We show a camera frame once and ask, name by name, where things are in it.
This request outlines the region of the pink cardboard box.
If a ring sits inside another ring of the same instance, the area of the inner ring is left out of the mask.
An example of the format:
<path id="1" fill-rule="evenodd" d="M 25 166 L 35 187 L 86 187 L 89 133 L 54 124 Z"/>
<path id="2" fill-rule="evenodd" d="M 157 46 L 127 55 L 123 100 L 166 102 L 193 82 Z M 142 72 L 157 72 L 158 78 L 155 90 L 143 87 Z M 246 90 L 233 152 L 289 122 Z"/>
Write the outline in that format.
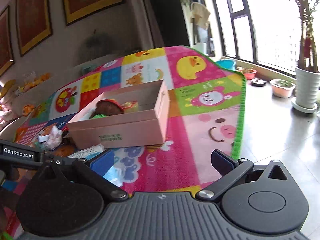
<path id="1" fill-rule="evenodd" d="M 94 118 L 99 102 L 136 102 L 137 111 Z M 170 99 L 163 80 L 103 92 L 77 113 L 67 127 L 79 149 L 157 145 L 165 142 Z"/>

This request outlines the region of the colourful cartoon play mat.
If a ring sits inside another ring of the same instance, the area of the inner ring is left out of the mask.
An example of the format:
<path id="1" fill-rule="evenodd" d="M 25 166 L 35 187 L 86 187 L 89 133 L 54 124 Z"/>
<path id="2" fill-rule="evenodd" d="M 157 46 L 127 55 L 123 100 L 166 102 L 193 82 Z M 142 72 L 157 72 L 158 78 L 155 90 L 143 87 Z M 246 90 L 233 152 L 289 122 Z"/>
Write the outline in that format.
<path id="1" fill-rule="evenodd" d="M 79 121 L 98 100 L 126 91 L 144 116 L 139 123 L 108 125 Z M 35 146 L 54 126 L 76 136 L 89 133 L 86 146 L 114 152 L 116 180 L 133 204 L 114 210 L 95 239 L 196 239 L 209 233 L 192 225 L 185 211 L 205 215 L 186 196 L 218 179 L 210 164 L 214 149 L 238 157 L 245 105 L 245 78 L 189 47 L 145 50 L 102 65 L 55 92 L 16 131 L 15 142 Z"/>

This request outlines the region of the red plant bowl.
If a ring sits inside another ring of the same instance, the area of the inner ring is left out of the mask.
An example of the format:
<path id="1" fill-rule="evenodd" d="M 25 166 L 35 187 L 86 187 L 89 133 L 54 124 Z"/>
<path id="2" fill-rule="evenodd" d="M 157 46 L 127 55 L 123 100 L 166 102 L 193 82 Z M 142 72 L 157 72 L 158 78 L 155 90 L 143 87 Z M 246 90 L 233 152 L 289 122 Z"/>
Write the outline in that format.
<path id="1" fill-rule="evenodd" d="M 237 69 L 238 72 L 241 72 L 246 80 L 252 80 L 255 78 L 257 71 L 253 68 L 244 68 L 244 67 L 240 67 Z"/>

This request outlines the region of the pink flower bowl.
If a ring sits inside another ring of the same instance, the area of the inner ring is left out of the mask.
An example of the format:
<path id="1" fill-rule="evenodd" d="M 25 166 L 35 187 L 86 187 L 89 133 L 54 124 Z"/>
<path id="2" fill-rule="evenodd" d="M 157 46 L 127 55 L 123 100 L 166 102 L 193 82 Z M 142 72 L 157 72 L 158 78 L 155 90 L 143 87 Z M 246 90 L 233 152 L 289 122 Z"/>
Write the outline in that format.
<path id="1" fill-rule="evenodd" d="M 272 93 L 279 98 L 290 98 L 296 85 L 292 81 L 273 79 L 269 82 Z"/>

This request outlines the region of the packaged bread bun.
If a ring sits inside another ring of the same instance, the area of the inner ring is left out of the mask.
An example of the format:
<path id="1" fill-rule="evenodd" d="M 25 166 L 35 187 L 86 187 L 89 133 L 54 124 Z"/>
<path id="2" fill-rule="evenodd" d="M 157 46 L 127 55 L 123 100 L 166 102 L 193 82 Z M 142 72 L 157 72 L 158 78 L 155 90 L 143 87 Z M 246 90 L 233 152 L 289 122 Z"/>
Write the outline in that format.
<path id="1" fill-rule="evenodd" d="M 57 147 L 52 154 L 59 157 L 67 157 L 73 154 L 76 150 L 76 147 L 72 144 L 63 144 Z"/>

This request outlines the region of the hanging beige cloth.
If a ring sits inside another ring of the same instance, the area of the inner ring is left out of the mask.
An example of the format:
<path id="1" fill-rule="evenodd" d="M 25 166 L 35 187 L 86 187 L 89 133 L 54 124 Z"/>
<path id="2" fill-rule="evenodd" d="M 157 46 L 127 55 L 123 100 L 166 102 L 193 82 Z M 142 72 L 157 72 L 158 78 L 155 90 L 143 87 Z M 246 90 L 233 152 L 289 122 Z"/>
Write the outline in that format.
<path id="1" fill-rule="evenodd" d="M 195 24 L 207 30 L 209 27 L 210 11 L 199 2 L 191 3 L 191 10 Z"/>

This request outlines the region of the yellow plush toys row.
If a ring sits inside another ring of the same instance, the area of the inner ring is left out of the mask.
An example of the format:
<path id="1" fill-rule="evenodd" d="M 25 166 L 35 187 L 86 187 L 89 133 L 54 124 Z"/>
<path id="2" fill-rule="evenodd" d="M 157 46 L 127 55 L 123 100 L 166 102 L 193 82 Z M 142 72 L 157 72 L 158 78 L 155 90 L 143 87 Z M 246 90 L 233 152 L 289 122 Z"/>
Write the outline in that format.
<path id="1" fill-rule="evenodd" d="M 44 73 L 38 77 L 33 78 L 33 74 L 29 75 L 28 78 L 24 81 L 24 86 L 18 88 L 15 91 L 15 95 L 19 96 L 23 93 L 26 93 L 27 91 L 31 90 L 32 88 L 40 85 L 44 81 L 47 81 L 50 79 L 51 74 L 50 73 Z"/>

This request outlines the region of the pink blue card pack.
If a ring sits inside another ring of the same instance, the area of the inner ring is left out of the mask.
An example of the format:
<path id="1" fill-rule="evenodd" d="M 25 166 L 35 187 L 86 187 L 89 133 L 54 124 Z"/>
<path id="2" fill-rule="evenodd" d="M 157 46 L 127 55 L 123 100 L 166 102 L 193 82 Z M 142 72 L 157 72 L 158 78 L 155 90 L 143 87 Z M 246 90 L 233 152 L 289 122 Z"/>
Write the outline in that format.
<path id="1" fill-rule="evenodd" d="M 121 105 L 124 113 L 134 113 L 139 111 L 139 104 L 137 101 L 128 101 Z"/>

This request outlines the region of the blue plastic basin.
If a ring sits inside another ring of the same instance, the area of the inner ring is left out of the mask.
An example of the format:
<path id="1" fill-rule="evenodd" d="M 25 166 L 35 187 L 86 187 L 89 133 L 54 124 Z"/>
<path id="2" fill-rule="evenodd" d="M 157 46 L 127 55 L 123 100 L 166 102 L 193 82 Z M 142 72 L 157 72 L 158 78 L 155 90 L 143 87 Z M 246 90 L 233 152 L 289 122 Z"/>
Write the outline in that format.
<path id="1" fill-rule="evenodd" d="M 218 65 L 220 65 L 222 68 L 236 71 L 236 61 L 231 60 L 231 59 L 223 59 L 223 60 L 218 60 L 216 61 Z"/>

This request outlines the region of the blue white tissue pack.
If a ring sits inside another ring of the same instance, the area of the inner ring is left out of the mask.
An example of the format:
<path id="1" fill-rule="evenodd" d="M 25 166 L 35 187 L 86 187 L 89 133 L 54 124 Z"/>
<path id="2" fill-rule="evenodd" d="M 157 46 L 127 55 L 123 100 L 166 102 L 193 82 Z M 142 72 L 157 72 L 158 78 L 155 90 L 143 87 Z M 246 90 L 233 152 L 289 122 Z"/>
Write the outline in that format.
<path id="1" fill-rule="evenodd" d="M 104 149 L 99 144 L 80 150 L 68 156 L 74 159 L 86 159 L 87 166 L 117 187 L 122 187 L 121 169 L 114 167 L 115 154 L 112 149 Z"/>

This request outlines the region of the white pink wrapper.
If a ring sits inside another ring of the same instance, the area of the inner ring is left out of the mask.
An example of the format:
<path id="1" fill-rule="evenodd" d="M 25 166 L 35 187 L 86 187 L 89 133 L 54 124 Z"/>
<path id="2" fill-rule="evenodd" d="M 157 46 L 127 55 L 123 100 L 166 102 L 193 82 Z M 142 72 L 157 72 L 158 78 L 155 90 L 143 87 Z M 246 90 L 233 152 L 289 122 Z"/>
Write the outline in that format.
<path id="1" fill-rule="evenodd" d="M 44 132 L 38 136 L 40 148 L 46 151 L 53 151 L 62 142 L 62 131 L 56 125 L 47 126 Z"/>

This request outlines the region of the white ribbed plant pot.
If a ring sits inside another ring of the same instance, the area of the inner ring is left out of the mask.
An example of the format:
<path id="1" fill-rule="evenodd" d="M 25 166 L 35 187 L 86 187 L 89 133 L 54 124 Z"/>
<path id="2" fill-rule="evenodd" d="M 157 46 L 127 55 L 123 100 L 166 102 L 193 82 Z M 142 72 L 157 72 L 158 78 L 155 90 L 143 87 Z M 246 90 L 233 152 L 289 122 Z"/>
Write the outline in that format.
<path id="1" fill-rule="evenodd" d="M 302 113 L 313 114 L 317 111 L 317 91 L 319 73 L 296 68 L 296 96 L 292 98 L 292 107 Z"/>

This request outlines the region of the orange fish plush toy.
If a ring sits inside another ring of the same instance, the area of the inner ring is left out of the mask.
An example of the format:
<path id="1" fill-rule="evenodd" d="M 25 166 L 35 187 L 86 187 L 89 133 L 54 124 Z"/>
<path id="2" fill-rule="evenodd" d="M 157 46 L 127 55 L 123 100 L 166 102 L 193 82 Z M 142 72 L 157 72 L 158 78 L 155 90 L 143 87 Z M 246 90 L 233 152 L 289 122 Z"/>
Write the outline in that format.
<path id="1" fill-rule="evenodd" d="M 34 105 L 27 104 L 23 107 L 22 109 L 22 115 L 23 116 L 28 116 L 33 110 L 34 110 Z"/>

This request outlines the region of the dark small dish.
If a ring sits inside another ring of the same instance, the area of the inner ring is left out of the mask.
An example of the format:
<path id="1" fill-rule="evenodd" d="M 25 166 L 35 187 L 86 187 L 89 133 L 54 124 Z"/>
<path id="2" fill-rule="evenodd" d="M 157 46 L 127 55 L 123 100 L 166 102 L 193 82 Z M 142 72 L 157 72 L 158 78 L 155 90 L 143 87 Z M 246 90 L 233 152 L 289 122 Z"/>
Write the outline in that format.
<path id="1" fill-rule="evenodd" d="M 251 85 L 254 87 L 264 87 L 267 84 L 267 81 L 259 78 L 254 78 L 251 80 Z"/>

